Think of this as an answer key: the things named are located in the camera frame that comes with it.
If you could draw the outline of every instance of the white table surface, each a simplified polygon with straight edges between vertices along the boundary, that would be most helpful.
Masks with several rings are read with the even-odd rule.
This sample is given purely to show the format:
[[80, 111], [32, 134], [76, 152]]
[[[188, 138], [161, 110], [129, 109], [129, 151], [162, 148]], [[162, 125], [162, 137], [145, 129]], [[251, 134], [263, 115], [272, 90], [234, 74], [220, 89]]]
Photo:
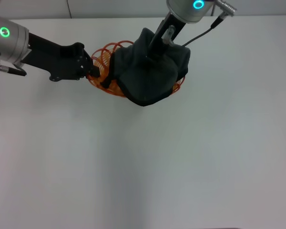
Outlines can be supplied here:
[[[160, 21], [16, 22], [92, 53]], [[286, 228], [286, 16], [229, 18], [190, 47], [181, 91], [145, 108], [0, 74], [0, 229]]]

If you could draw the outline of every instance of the cable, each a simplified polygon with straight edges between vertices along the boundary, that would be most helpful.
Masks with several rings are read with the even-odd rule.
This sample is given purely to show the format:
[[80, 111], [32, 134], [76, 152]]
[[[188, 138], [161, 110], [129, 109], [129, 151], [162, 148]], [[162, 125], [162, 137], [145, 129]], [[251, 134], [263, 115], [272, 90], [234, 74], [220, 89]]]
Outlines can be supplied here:
[[69, 0], [67, 0], [67, 6], [68, 6], [68, 10], [69, 10], [70, 18], [72, 18], [72, 14], [71, 14], [70, 6], [69, 6]]
[[191, 39], [189, 42], [185, 43], [185, 44], [183, 45], [183, 47], [189, 45], [189, 44], [192, 43], [193, 41], [196, 41], [198, 38], [201, 38], [202, 36], [205, 36], [205, 35], [206, 35], [208, 32], [210, 32], [211, 30], [212, 30], [212, 28], [209, 28], [209, 29], [208, 29], [207, 31], [205, 31], [204, 33], [200, 34], [199, 36], [197, 36], [197, 37]]
[[227, 17], [227, 15], [225, 13], [222, 13], [220, 16], [218, 16], [216, 18], [216, 20], [213, 22], [213, 24], [211, 25], [211, 27], [205, 31], [204, 33], [200, 34], [199, 36], [191, 39], [189, 42], [185, 43], [183, 45], [183, 47], [189, 45], [190, 43], [192, 43], [193, 41], [196, 41], [198, 38], [201, 38], [202, 36], [205, 36], [207, 33], [209, 33], [211, 30], [215, 29], [220, 23], [223, 22], [223, 20]]
[[214, 3], [213, 8], [212, 8], [212, 12], [211, 12], [211, 16], [214, 16], [215, 8], [216, 8], [216, 5], [215, 5], [215, 3]]

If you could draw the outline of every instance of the black fabric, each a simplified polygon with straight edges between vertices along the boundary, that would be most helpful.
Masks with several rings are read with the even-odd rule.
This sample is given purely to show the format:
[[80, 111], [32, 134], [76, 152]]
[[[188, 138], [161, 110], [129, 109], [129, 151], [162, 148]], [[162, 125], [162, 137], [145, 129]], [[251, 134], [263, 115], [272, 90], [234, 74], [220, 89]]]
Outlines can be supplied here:
[[102, 83], [109, 87], [116, 79], [125, 96], [140, 106], [152, 105], [172, 94], [174, 84], [188, 73], [191, 52], [174, 45], [159, 60], [147, 57], [154, 33], [144, 28], [140, 38], [119, 48], [110, 59], [109, 75]]

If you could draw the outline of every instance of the orange wire basket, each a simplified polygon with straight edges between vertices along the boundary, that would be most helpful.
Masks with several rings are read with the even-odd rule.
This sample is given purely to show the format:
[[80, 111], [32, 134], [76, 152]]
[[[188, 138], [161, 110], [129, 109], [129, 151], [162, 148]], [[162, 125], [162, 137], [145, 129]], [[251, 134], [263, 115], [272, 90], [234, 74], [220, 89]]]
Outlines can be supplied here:
[[[93, 86], [95, 86], [95, 87], [97, 87], [97, 88], [99, 88], [99, 89], [101, 89], [101, 90], [103, 90], [109, 94], [113, 94], [113, 95], [120, 96], [120, 97], [125, 97], [125, 95], [123, 94], [122, 90], [119, 88], [116, 80], [112, 80], [111, 84], [109, 85], [109, 88], [103, 88], [101, 83], [106, 79], [106, 77], [109, 74], [109, 64], [110, 64], [111, 55], [117, 49], [123, 47], [122, 46], [123, 43], [133, 44], [133, 42], [131, 42], [131, 41], [121, 41], [118, 43], [109, 43], [105, 47], [103, 47], [102, 49], [98, 49], [97, 51], [95, 51], [92, 54], [91, 59], [92, 59], [94, 65], [100, 68], [101, 76], [98, 78], [92, 77], [91, 75], [87, 76], [89, 82]], [[184, 83], [184, 81], [185, 81], [185, 77], [182, 80], [175, 83], [175, 85], [173, 87], [173, 93], [172, 94], [174, 94], [180, 90], [180, 87]]]

